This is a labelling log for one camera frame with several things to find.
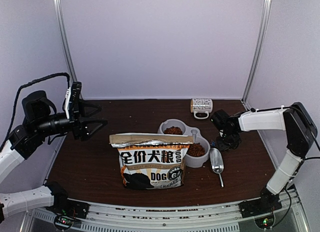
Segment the metal scoop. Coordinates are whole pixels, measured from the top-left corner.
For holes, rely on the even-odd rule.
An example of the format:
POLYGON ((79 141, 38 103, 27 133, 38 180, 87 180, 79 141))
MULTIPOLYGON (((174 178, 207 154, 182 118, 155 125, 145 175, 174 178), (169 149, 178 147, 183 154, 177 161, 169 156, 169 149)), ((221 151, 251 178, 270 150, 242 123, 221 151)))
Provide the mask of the metal scoop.
POLYGON ((222 172, 224 170, 224 162, 220 151, 216 148, 211 148, 209 151, 211 169, 214 173, 219 175, 221 188, 224 188, 224 182, 222 179, 222 172))

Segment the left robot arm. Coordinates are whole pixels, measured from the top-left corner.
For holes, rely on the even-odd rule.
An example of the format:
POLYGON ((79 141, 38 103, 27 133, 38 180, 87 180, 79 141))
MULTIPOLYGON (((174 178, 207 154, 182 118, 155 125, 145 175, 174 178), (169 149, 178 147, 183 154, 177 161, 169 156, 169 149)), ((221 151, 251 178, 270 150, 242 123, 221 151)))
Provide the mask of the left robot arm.
MULTIPOLYGON (((63 137, 69 132, 75 139, 89 140, 107 125, 107 120, 93 118, 102 109, 87 103, 78 94, 68 96, 71 109, 58 113, 44 90, 35 91, 22 100, 24 120, 9 133, 0 150, 0 179, 4 180, 14 168, 27 160, 45 141, 63 137)), ((48 207, 67 214, 72 209, 67 191, 57 182, 49 182, 38 188, 0 195, 0 219, 4 221, 13 214, 30 209, 48 207)))

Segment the dog food bag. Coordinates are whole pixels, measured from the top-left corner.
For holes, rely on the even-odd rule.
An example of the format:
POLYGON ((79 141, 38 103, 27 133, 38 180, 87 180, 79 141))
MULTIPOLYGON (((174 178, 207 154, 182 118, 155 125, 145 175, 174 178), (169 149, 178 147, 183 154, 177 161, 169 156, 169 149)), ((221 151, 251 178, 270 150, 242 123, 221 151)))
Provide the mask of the dog food bag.
POLYGON ((109 136, 118 150, 123 186, 134 190, 169 189, 183 186, 188 142, 180 135, 121 133, 109 136))

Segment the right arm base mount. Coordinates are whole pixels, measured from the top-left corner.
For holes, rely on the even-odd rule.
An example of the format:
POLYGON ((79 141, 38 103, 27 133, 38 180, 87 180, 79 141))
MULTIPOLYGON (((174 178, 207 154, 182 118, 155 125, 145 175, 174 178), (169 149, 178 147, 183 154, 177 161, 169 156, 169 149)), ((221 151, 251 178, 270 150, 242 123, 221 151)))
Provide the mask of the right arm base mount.
POLYGON ((276 221, 274 212, 283 206, 280 202, 263 207, 261 199, 244 200, 239 204, 242 218, 253 218, 256 226, 261 229, 270 229, 276 221))

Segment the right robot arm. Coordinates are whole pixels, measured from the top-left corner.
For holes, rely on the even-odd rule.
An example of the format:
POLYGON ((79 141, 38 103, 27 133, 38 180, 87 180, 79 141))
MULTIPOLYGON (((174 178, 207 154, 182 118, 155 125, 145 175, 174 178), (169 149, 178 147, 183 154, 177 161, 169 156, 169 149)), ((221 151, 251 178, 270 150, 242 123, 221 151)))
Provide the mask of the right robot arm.
POLYGON ((210 121, 219 132, 216 146, 220 151, 236 149, 241 133, 258 131, 277 169, 256 202, 260 212, 268 212, 275 197, 295 177, 313 145, 319 147, 318 129, 301 102, 269 109, 250 109, 229 115, 215 111, 210 121))

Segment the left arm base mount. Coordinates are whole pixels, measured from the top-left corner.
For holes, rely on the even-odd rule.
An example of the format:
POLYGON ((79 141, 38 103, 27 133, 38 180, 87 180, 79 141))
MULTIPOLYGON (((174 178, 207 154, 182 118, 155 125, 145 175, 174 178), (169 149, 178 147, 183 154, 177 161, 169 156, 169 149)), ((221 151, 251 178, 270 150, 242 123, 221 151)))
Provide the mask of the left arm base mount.
POLYGON ((46 210, 55 214, 54 226, 61 231, 70 229, 73 226, 80 226, 82 219, 86 219, 90 205, 85 202, 68 200, 65 208, 56 206, 45 207, 46 210))

